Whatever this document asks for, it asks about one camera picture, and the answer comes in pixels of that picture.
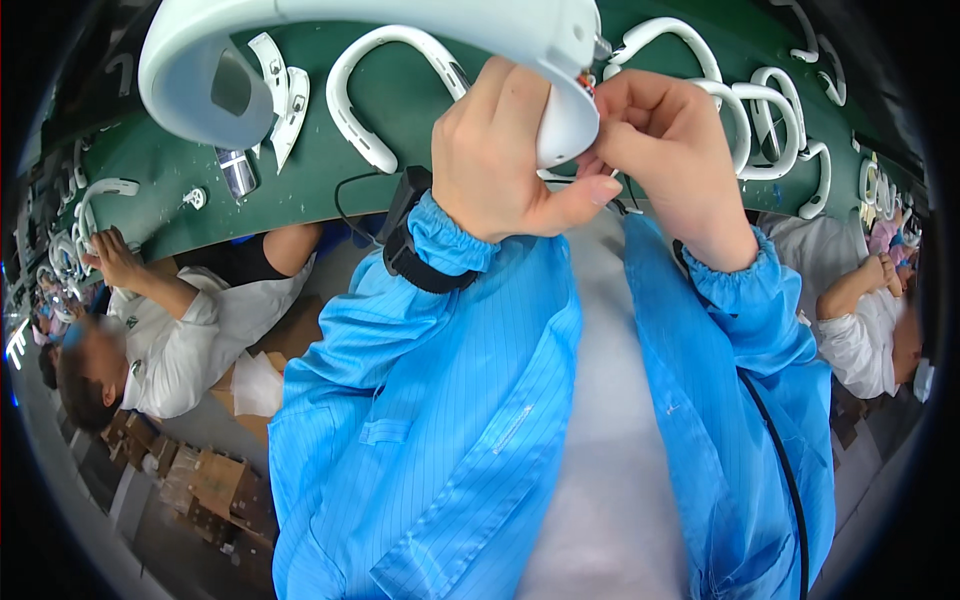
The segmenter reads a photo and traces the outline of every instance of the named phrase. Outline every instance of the blue sleeve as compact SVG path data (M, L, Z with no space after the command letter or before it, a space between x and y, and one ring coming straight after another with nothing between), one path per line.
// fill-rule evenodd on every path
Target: blue sleeve
M765 377L817 355L809 327L797 318L801 279L781 266L773 242L753 228L759 252L754 264L735 273L718 273L684 247L684 260L708 312L730 339L736 366Z
M430 192L407 224L420 258L451 276L486 272L499 250L460 230ZM382 252L374 252L357 267L348 293L327 303L320 315L324 338L287 365L283 408L269 427L271 485L281 528L307 488L323 487L397 359L444 326L459 294L430 294L391 276Z

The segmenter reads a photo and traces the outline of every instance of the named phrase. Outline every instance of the green workbench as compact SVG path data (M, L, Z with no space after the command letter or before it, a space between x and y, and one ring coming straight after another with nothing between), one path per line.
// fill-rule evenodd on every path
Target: green workbench
M763 65L786 70L803 100L807 135L824 141L830 150L833 179L826 213L843 216L859 204L860 162L868 150L855 152L851 134L853 129L869 135L876 132L853 95L845 107L839 108L824 94L815 77L818 70L832 75L824 60L806 64L789 57L790 48L803 44L799 25L794 31L749 0L686 0L683 10L646 0L599 4L604 36L614 47L623 33L637 23L655 16L676 16L704 37L727 84L748 82ZM791 23L793 15L783 10L787 12L784 22ZM90 181L119 177L140 183L135 197L100 196L92 200L100 228L118 226L128 240L143 244L147 260L154 260L293 223L336 218L334 186L372 168L330 119L324 97L325 76L343 50L374 27L365 23L319 22L267 30L287 65L309 73L311 98L300 137L279 176L269 140L262 146L260 159L248 152L260 185L239 202L227 190L212 147L179 139L146 114L128 117L119 126L100 133L84 155ZM237 47L253 65L258 62L246 42L260 31L234 37ZM442 42L473 81L489 55L449 39ZM627 66L677 77L702 76L693 54L670 35L654 40ZM419 52L402 43L374 50L354 70L348 91L358 116L396 153L401 169L415 164L429 168L431 128L450 106L450 98ZM723 108L721 117L732 139L730 110ZM753 153L758 154L756 140L753 145ZM817 188L819 162L798 161L779 180L741 182L744 205L796 214ZM566 165L557 172L572 170L572 166ZM349 214L386 210L398 178L399 175L367 178L345 186L341 192L344 210ZM203 187L208 194L207 205L200 211L180 203L193 186ZM61 224L67 227L72 221L70 212Z

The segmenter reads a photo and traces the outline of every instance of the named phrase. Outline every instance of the black wrist strap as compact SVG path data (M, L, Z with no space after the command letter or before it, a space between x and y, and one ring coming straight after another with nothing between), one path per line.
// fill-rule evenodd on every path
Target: black wrist strap
M414 238L403 219L387 237L383 247L383 263L387 273L402 276L424 292L446 294L453 290L466 290L477 278L478 272L467 271L458 276L449 276L423 262L414 250Z

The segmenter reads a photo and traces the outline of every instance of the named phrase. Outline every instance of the white lab coat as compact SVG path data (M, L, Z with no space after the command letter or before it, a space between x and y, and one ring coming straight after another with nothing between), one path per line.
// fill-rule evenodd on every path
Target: white lab coat
M179 321L152 300L114 293L107 314L125 330L131 365L120 408L161 419L192 409L286 313L312 268L311 256L293 277L231 288L208 269L184 267L177 277L200 293Z
M803 278L799 306L811 321L817 349L840 383L860 398L894 395L893 331L903 309L901 299L880 288L861 296L849 315L816 318L817 298L869 256L856 214L846 224L830 217L805 221L779 215L764 215L759 224L776 245L780 262Z

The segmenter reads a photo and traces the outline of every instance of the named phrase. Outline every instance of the black cable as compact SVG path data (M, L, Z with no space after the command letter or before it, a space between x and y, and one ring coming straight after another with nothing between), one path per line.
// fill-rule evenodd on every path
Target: black cable
M344 185L346 185L347 183L350 183L350 182L352 182L352 181L363 180L363 179L366 179L366 178L368 178L368 177L373 177L374 175L383 175L383 174L380 173L379 171L373 171L372 173L364 173L363 175L355 175L355 176L353 176L353 177L348 177L348 178L346 178L345 180L337 183L337 186L333 188L333 205L337 207L337 212L340 213L340 218L344 220L344 223L346 223L346 224L348 225L348 227L350 227L351 229L353 229L353 232L354 232L354 233L356 233L356 234L359 235L360 237L364 238L365 240L367 240L367 241L370 242L371 244L379 247L380 244L379 244L375 239L373 239L373 236L370 235L369 233L367 233L366 231L358 228L358 227L355 226L353 223L351 223L350 220L347 218L347 214L346 214L346 213L344 212L344 210L340 207L340 188L341 188L341 187L343 187Z
M806 600L807 590L810 588L810 554L806 545L806 521L804 520L804 507L800 502L800 491L797 489L797 480L794 479L793 469L790 468L790 461L786 457L786 449L783 448L783 442L777 434L777 428L774 427L770 419L770 413L767 407L760 400L760 395L756 392L754 383L747 377L746 372L737 367L736 374L740 381L747 387L750 396L754 398L754 404L760 411L760 417L770 432L770 437L774 441L774 448L777 450L777 456L780 458L780 466L783 468L783 474L786 476L786 487L790 490L790 501L793 503L793 513L797 518L797 533L800 538L800 600Z
M627 182L627 191L630 192L630 200L634 201L634 208L640 210L640 205L636 203L636 196L634 196L634 186L630 183L630 176L624 173L623 180Z
M544 183L563 183L565 185L570 185L571 183L573 183L573 181L567 181L567 180L543 180L543 182ZM613 200L611 200L611 202L616 204L616 208L617 210L620 211L621 215L627 214L627 207L624 206L623 203L620 202L617 198L614 198Z

